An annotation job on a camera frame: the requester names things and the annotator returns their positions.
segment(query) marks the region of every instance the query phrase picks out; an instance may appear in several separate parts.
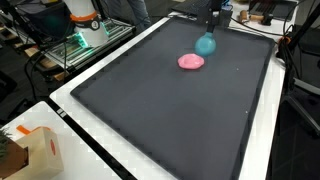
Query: floor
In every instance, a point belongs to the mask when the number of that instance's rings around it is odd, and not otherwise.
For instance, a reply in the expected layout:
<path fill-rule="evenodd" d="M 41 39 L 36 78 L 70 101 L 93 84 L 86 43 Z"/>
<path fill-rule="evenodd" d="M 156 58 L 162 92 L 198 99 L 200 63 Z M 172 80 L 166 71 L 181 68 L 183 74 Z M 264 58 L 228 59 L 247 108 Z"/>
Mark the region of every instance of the floor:
<path fill-rule="evenodd" d="M 170 7 L 177 4 L 171 0 L 146 0 L 150 16 L 165 16 Z M 123 3 L 124 17 L 132 17 L 128 4 Z M 319 83 L 320 69 L 316 66 L 320 58 L 302 55 L 304 76 L 308 81 Z M 18 83 L 16 90 L 0 103 L 0 120 L 6 122 L 13 108 L 24 98 L 32 100 L 31 87 L 23 72 L 27 57 L 16 54 L 12 48 L 3 46 L 0 49 L 0 70 L 11 76 Z M 40 74 L 34 73 L 34 82 L 43 91 L 38 92 L 46 100 L 49 92 L 61 86 L 55 81 L 45 83 Z M 300 89 L 296 89 L 295 97 L 320 121 L 320 97 L 311 96 Z M 309 128 L 301 117 L 286 103 L 279 108 L 278 124 L 276 127 L 271 153 L 269 179 L 272 180 L 320 180 L 320 139 L 313 138 Z"/>

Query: pink play dough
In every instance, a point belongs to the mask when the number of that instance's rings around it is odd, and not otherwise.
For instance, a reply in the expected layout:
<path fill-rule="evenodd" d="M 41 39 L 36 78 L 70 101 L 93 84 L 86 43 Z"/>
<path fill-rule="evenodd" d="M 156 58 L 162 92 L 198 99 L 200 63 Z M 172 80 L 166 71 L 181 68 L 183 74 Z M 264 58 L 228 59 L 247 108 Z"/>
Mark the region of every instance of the pink play dough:
<path fill-rule="evenodd" d="M 204 64 L 204 59 L 196 54 L 186 54 L 178 59 L 178 64 L 183 69 L 198 69 Z"/>

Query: black mat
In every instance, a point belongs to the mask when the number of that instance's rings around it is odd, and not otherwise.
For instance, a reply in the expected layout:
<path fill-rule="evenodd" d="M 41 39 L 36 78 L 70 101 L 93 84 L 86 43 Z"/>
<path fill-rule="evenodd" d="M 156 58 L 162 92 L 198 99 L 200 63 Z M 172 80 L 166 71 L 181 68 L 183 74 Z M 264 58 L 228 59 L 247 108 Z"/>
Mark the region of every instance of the black mat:
<path fill-rule="evenodd" d="M 274 42 L 216 29 L 216 53 L 180 69 L 205 29 L 171 19 L 71 94 L 178 179 L 234 179 Z"/>

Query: blue ball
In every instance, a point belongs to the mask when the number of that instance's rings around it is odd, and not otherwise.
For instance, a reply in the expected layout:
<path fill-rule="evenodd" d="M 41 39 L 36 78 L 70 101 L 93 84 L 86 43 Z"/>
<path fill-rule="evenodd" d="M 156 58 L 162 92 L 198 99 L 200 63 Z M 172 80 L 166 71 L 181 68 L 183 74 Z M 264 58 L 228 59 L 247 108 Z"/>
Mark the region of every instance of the blue ball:
<path fill-rule="evenodd" d="M 200 37 L 195 44 L 195 52 L 198 56 L 208 57 L 216 50 L 216 41 L 212 37 L 212 33 L 206 33 Z"/>

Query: white table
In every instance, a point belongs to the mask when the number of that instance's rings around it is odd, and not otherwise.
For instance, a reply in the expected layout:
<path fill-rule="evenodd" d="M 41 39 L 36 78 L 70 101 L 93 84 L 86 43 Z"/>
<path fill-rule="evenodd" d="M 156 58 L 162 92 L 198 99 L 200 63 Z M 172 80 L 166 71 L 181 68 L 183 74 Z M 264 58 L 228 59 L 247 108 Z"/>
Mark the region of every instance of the white table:
<path fill-rule="evenodd" d="M 241 10 L 248 9 L 248 6 L 234 4 L 234 18 Z M 154 24 L 152 27 L 106 56 L 91 68 L 75 77 L 57 91 L 50 95 L 50 98 L 57 103 L 71 118 L 73 118 L 81 127 L 85 129 L 98 143 L 100 143 L 113 157 L 115 157 L 127 170 L 129 170 L 139 180 L 168 180 L 176 179 L 158 164 L 144 155 L 137 148 L 132 146 L 127 140 L 121 137 L 117 132 L 106 125 L 102 120 L 92 114 L 78 101 L 76 101 L 70 92 L 87 78 L 95 74 L 101 68 L 116 59 L 134 44 L 138 43 L 152 31 L 165 23 L 168 18 L 164 18 Z M 258 23 L 249 23 L 254 28 L 282 33 L 283 22 L 274 20 L 271 27 L 261 26 Z M 241 27 L 234 22 L 233 27 Z M 285 69 L 282 61 L 278 60 L 273 53 L 271 57 L 265 81 L 261 90 L 260 100 L 254 117 L 252 131 L 249 137 L 247 150 L 240 174 L 242 180 L 260 180 L 265 179 L 268 160 L 271 150 L 275 122 L 279 107 L 281 89 L 284 80 Z"/>
<path fill-rule="evenodd" d="M 29 130 L 47 126 L 57 134 L 64 171 L 52 180 L 121 180 L 45 102 L 36 104 L 4 127 L 13 140 L 23 137 L 16 130 L 19 125 Z"/>

